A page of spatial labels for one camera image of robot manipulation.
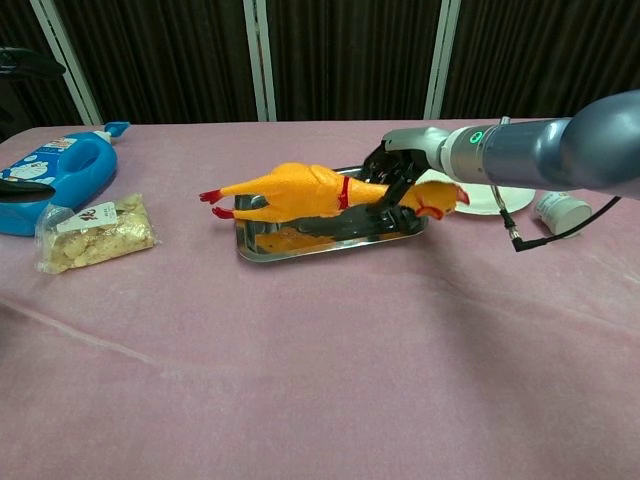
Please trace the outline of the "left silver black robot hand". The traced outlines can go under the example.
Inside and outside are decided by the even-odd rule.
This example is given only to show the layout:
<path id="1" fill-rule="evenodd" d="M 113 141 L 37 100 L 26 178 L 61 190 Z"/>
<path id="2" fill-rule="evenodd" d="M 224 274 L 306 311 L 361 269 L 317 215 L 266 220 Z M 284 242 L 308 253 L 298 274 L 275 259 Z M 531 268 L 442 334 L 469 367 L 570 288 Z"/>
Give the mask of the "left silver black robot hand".
<path id="1" fill-rule="evenodd" d="M 1 47 L 1 79 L 55 79 L 66 73 L 64 65 L 51 57 L 22 47 Z M 38 182 L 1 180 L 2 203 L 35 203 L 52 198 L 54 187 Z"/>

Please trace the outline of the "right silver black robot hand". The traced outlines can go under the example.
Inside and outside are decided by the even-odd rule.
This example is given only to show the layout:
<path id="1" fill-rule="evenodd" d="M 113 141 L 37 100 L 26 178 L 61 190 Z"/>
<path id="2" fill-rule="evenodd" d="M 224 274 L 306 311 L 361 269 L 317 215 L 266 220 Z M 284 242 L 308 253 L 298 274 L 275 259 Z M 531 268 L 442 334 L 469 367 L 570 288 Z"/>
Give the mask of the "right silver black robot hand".
<path id="1" fill-rule="evenodd" d="M 439 167 L 441 146 L 449 135 L 448 130 L 436 127 L 387 132 L 365 158 L 358 176 L 360 180 L 387 186 L 386 193 L 369 211 L 378 213 L 395 207 L 422 174 Z"/>

